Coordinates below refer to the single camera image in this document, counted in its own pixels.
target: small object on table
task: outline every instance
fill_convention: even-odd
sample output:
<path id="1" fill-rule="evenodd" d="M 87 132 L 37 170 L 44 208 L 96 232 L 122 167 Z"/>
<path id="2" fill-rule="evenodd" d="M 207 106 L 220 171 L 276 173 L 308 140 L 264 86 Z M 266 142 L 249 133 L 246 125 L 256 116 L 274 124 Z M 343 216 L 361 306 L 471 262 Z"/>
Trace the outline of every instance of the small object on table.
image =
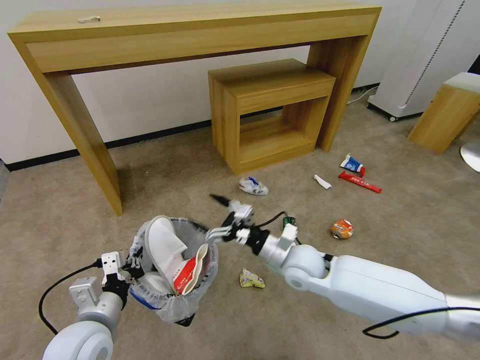
<path id="1" fill-rule="evenodd" d="M 350 221 L 341 218 L 333 223 L 330 227 L 330 232 L 334 238 L 345 240 L 352 236 L 354 228 Z"/>
<path id="2" fill-rule="evenodd" d="M 90 16 L 90 17 L 79 17 L 78 22 L 80 24 L 85 24 L 85 23 L 97 23 L 102 20 L 100 16 Z"/>
<path id="3" fill-rule="evenodd" d="M 355 173 L 359 173 L 361 178 L 365 176 L 364 165 L 350 156 L 350 153 L 346 155 L 345 160 L 341 162 L 340 167 Z"/>
<path id="4" fill-rule="evenodd" d="M 240 286 L 242 288 L 260 288 L 265 287 L 265 283 L 260 276 L 253 272 L 243 269 L 240 274 Z"/>
<path id="5" fill-rule="evenodd" d="M 313 178 L 316 180 L 317 183 L 320 184 L 320 186 L 324 189 L 330 189 L 332 187 L 332 184 L 329 183 L 329 182 L 326 182 L 325 180 L 323 180 L 320 176 L 318 176 L 317 174 L 313 175 Z"/>
<path id="6" fill-rule="evenodd" d="M 342 172 L 340 175 L 338 175 L 338 177 L 340 179 L 347 180 L 350 183 L 360 185 L 362 188 L 371 190 L 375 193 L 380 194 L 382 192 L 381 188 L 379 188 L 375 185 L 369 184 L 368 182 L 363 181 L 361 177 L 358 177 L 358 176 L 355 176 L 355 175 L 350 175 L 350 174 L 346 173 L 345 171 Z"/>
<path id="7" fill-rule="evenodd" d="M 252 195 L 267 195 L 269 193 L 268 187 L 263 185 L 260 181 L 255 180 L 253 177 L 249 176 L 246 179 L 241 179 L 239 181 L 240 190 Z"/>

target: carpet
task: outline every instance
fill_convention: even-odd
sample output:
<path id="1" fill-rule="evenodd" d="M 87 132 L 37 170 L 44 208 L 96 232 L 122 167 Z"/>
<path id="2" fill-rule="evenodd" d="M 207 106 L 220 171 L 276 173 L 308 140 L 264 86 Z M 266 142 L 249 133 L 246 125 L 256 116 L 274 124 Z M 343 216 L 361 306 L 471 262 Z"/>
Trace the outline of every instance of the carpet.
<path id="1" fill-rule="evenodd" d="M 332 150 L 268 166 L 251 175 L 266 197 L 238 190 L 233 175 L 200 129 L 110 151 L 117 166 L 124 215 L 116 217 L 80 157 L 15 171 L 0 204 L 0 357 L 39 359 L 53 335 L 37 314 L 42 292 L 104 252 L 127 249 L 139 226 L 156 215 L 188 217 L 209 227 L 227 215 L 209 193 L 252 204 L 257 222 L 281 210 L 297 218 L 299 239 L 322 252 L 353 255 L 413 272 L 453 294 L 479 290 L 479 174 L 459 146 L 480 137 L 477 121 L 442 155 L 407 140 L 416 119 L 390 123 L 350 104 Z M 381 194 L 338 179 L 347 153 L 362 161 Z M 318 174 L 332 184 L 324 190 Z M 338 218 L 353 224 L 349 240 L 332 238 Z M 269 229 L 281 233 L 281 220 Z M 265 289 L 240 288 L 246 268 Z M 91 270 L 87 275 L 100 275 Z M 62 329 L 75 318 L 67 281 L 45 301 Z M 128 300 L 113 359 L 473 359 L 479 345 L 436 334 L 391 340 L 362 335 L 370 323 L 327 299 L 295 291 L 262 259 L 235 243 L 219 246 L 219 272 L 190 327 L 162 323 Z"/>

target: plastic bag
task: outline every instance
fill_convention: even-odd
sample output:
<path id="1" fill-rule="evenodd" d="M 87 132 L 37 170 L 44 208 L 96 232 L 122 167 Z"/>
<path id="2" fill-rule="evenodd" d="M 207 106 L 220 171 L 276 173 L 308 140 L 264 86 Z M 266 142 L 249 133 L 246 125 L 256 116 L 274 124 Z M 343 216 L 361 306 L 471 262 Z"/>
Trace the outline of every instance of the plastic bag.
<path id="1" fill-rule="evenodd" d="M 199 247 L 206 242 L 207 228 L 186 218 L 170 218 L 178 238 L 187 246 L 182 253 L 184 259 L 195 256 Z M 127 258 L 137 253 L 140 248 L 145 249 L 145 230 L 149 221 L 144 223 L 133 239 L 133 244 Z M 187 295 L 165 294 L 155 289 L 145 277 L 133 281 L 130 286 L 130 295 L 139 303 L 154 311 L 163 321 L 177 323 L 183 326 L 190 325 L 193 316 L 199 308 L 199 302 L 215 279 L 219 268 L 219 253 L 215 244 L 208 245 L 208 252 L 203 259 L 201 275 L 195 288 Z M 142 252 L 140 266 L 143 271 L 155 270 L 153 262 L 146 251 Z"/>

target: yellow wrapper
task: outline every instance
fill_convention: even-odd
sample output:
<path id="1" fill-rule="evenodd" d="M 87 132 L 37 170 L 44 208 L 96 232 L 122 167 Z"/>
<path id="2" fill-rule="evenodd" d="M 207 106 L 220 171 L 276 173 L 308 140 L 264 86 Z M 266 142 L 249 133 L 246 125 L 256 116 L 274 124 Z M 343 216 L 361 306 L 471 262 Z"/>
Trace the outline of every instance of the yellow wrapper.
<path id="1" fill-rule="evenodd" d="M 265 283 L 260 276 L 254 274 L 253 272 L 243 269 L 240 274 L 240 286 L 242 288 L 261 288 L 265 287 Z"/>

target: wooden console table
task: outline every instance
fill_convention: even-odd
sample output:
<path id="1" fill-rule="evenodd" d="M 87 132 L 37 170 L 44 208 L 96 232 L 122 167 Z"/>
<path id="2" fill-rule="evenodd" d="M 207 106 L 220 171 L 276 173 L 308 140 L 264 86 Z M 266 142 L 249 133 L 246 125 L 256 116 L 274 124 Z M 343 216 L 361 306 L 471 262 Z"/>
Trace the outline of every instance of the wooden console table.
<path id="1" fill-rule="evenodd" d="M 317 140 L 329 151 L 380 10 L 318 0 L 48 11 L 8 35 L 120 216 L 117 169 L 72 74 L 310 45 L 307 64 L 336 78 Z M 90 17 L 100 21 L 79 22 Z"/>

